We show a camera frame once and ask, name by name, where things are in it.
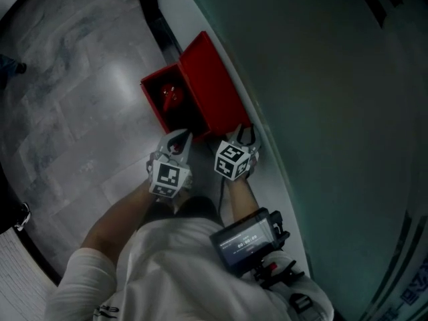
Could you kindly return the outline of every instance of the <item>shoe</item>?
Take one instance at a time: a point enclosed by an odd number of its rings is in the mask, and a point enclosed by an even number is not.
[[[29,218],[31,217],[31,211],[29,211],[29,207],[27,203],[23,203],[21,205],[21,215],[19,216],[19,219],[17,220],[17,223],[15,225],[15,228],[20,232],[23,230],[25,224],[29,221]]]
[[[15,73],[17,74],[23,74],[27,71],[27,64],[25,63],[19,63],[16,67]]]

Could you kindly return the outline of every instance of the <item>white shirt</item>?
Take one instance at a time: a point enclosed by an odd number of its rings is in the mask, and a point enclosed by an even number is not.
[[[94,249],[77,250],[48,302],[45,319],[299,320],[288,304],[293,293],[311,297],[319,320],[333,319],[327,296],[307,277],[291,288],[280,283],[269,291],[225,271],[209,240],[220,229],[197,218],[143,226],[135,235],[121,291],[116,291],[116,270],[107,257]],[[278,265],[274,274],[291,262],[282,251],[270,257],[266,262]]]

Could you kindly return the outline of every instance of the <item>teal wall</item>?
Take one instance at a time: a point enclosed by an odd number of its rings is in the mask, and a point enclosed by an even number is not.
[[[364,0],[195,1],[273,132],[315,280],[358,320],[416,208],[423,75]]]

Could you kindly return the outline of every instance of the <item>gray wall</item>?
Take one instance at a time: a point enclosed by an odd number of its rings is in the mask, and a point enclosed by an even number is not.
[[[427,214],[427,6],[381,0],[381,29],[364,0],[195,1],[273,131],[316,281],[358,320]]]

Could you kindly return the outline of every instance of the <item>red box lid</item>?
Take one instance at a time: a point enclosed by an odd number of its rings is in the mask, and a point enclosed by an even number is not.
[[[179,61],[194,97],[211,131],[232,132],[250,121],[217,50],[202,31],[180,56]]]

